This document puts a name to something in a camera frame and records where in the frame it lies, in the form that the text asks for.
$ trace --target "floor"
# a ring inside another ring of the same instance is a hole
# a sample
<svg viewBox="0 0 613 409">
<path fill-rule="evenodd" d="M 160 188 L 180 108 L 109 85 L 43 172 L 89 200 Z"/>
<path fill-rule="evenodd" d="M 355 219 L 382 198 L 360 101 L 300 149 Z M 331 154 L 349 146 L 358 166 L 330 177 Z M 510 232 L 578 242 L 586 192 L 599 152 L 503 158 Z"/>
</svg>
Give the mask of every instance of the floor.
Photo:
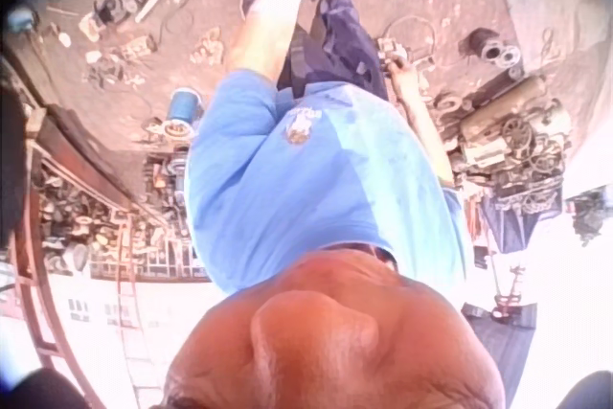
<svg viewBox="0 0 613 409">
<path fill-rule="evenodd" d="M 212 27 L 221 29 L 221 40 L 227 50 L 241 23 L 239 0 L 189 0 L 180 10 L 172 0 L 163 0 L 142 23 L 136 24 L 128 18 L 116 30 L 107 30 L 97 43 L 90 42 L 78 27 L 80 19 L 91 11 L 93 2 L 39 0 L 34 3 L 40 17 L 39 30 L 44 31 L 55 23 L 70 35 L 70 48 L 49 35 L 42 43 L 25 35 L 12 34 L 5 39 L 41 99 L 75 134 L 81 149 L 138 193 L 142 185 L 133 166 L 150 149 L 141 144 L 145 136 L 141 124 L 153 116 L 164 120 L 170 95 L 177 87 L 191 86 L 205 101 L 210 99 L 223 77 L 223 64 L 193 64 L 189 56 L 198 39 Z M 426 18 L 426 22 L 408 19 L 395 26 L 390 34 L 411 48 L 416 56 L 427 54 L 434 45 L 436 68 L 424 73 L 429 83 L 428 94 L 432 97 L 442 91 L 471 95 L 498 74 L 497 68 L 465 56 L 462 44 L 474 29 L 491 28 L 507 41 L 516 43 L 506 0 L 354 2 L 362 24 L 372 37 L 381 36 L 390 23 L 404 14 Z M 49 11 L 49 7 L 68 13 Z M 317 0 L 303 1 L 299 23 L 308 30 L 316 9 Z M 88 68 L 87 52 L 104 52 L 143 34 L 152 35 L 158 50 L 127 69 L 131 76 L 142 78 L 142 84 L 116 83 L 101 89 L 83 81 Z"/>
</svg>

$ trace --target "blue shirt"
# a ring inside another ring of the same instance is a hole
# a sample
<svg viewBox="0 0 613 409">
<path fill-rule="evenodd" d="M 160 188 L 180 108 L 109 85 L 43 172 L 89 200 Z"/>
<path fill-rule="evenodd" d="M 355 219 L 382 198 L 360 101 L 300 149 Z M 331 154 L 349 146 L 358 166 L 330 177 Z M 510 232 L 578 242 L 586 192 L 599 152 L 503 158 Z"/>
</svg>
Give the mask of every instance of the blue shirt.
<svg viewBox="0 0 613 409">
<path fill-rule="evenodd" d="M 362 242 L 462 304 L 462 205 L 395 108 L 353 85 L 311 84 L 293 101 L 256 73 L 231 73 L 190 149 L 186 197 L 196 254 L 228 294 L 308 251 Z"/>
</svg>

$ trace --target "shirt logo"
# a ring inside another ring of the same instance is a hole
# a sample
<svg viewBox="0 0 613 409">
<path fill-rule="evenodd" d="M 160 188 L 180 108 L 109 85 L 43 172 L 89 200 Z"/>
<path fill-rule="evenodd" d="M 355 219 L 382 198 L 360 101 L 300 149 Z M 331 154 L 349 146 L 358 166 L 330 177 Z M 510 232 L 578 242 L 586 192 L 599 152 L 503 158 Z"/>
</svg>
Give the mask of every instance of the shirt logo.
<svg viewBox="0 0 613 409">
<path fill-rule="evenodd" d="M 313 121 L 322 118 L 322 111 L 310 107 L 296 107 L 287 112 L 287 115 L 293 118 L 285 128 L 287 141 L 289 144 L 302 144 L 310 138 Z"/>
</svg>

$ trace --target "hand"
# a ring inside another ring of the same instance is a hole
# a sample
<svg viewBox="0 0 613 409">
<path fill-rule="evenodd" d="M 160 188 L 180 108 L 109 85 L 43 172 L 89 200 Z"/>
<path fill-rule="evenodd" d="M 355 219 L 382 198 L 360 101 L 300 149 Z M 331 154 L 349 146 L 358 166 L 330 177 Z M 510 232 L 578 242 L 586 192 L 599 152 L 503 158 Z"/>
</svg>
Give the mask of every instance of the hand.
<svg viewBox="0 0 613 409">
<path fill-rule="evenodd" d="M 406 103 L 413 102 L 420 95 L 420 75 L 413 64 L 398 55 L 388 55 L 387 70 L 392 77 L 396 96 Z"/>
</svg>

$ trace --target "dirt floor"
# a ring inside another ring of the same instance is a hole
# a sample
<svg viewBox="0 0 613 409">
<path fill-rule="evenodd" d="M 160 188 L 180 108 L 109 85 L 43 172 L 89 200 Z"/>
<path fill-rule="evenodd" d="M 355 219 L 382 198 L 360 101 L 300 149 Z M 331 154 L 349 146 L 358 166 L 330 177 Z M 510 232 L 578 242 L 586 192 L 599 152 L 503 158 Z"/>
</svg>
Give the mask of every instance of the dirt floor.
<svg viewBox="0 0 613 409">
<path fill-rule="evenodd" d="M 220 28 L 227 50 L 242 21 L 240 0 L 188 0 L 180 9 L 173 0 L 162 0 L 140 24 L 130 17 L 119 27 L 104 31 L 97 43 L 79 30 L 80 19 L 92 10 L 94 1 L 37 0 L 33 6 L 40 18 L 42 42 L 23 34 L 10 34 L 5 37 L 6 52 L 11 62 L 18 61 L 15 67 L 25 71 L 40 99 L 55 110 L 82 149 L 94 161 L 103 161 L 107 171 L 117 174 L 129 189 L 138 193 L 141 181 L 135 166 L 140 165 L 143 152 L 159 148 L 143 144 L 147 137 L 141 128 L 143 121 L 153 116 L 164 120 L 170 95 L 178 87 L 191 86 L 205 101 L 211 98 L 224 75 L 223 64 L 194 64 L 190 54 L 199 38 L 213 27 Z M 303 1 L 299 23 L 307 30 L 314 23 L 317 1 Z M 409 18 L 390 34 L 414 50 L 416 56 L 427 55 L 434 46 L 436 68 L 424 73 L 429 83 L 427 93 L 433 98 L 443 91 L 463 96 L 477 94 L 482 85 L 500 73 L 496 67 L 465 55 L 463 44 L 474 29 L 491 28 L 509 43 L 516 40 L 506 0 L 354 2 L 372 37 L 381 36 L 405 14 L 426 20 Z M 52 23 L 69 34 L 70 48 L 44 33 Z M 108 51 L 143 34 L 153 37 L 157 51 L 125 67 L 125 73 L 139 80 L 138 84 L 118 82 L 100 88 L 87 81 L 87 52 Z"/>
</svg>

